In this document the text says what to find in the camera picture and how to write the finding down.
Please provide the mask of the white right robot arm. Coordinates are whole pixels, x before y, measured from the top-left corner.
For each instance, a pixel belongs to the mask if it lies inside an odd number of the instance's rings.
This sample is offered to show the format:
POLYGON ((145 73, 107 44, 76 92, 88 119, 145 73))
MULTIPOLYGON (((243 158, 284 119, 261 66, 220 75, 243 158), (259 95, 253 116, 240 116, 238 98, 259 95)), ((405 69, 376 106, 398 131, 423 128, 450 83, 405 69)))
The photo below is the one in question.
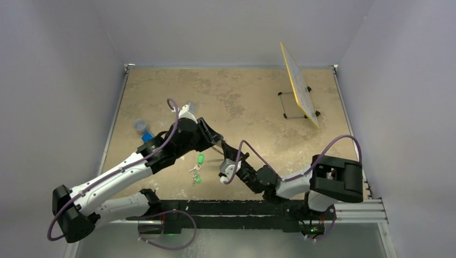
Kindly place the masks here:
POLYGON ((246 161, 248 154, 239 152, 225 141, 220 146, 224 154, 219 169, 221 183, 238 177, 253 193, 262 194, 263 199, 271 203, 283 203, 304 193, 302 212, 307 218, 316 218, 337 201, 364 201, 362 164, 358 161, 314 155, 312 164, 315 167, 308 174, 300 170, 279 178, 267 165, 254 169, 246 161))

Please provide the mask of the green key tag with key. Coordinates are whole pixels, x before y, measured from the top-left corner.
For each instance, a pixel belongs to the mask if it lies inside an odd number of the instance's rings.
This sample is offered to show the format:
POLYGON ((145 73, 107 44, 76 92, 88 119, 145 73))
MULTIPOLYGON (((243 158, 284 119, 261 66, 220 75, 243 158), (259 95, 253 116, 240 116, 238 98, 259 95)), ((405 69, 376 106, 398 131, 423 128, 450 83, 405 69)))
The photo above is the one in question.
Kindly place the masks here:
POLYGON ((192 185, 200 184, 201 183, 201 177, 198 173, 193 174, 193 183, 192 185))

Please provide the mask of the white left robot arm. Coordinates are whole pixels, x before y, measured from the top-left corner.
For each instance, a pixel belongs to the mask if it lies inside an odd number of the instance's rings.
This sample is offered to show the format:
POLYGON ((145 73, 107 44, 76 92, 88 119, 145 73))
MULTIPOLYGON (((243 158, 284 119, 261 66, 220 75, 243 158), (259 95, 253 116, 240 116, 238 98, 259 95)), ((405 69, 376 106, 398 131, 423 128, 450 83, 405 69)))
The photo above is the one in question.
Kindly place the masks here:
POLYGON ((81 185, 60 185, 52 192, 54 218, 47 232, 50 241, 78 242, 96 227, 114 220, 160 214, 159 199, 151 189, 125 198, 113 196, 133 183, 175 164, 185 154, 203 152, 224 137, 203 118, 180 118, 168 131, 148 139, 120 164, 81 185))

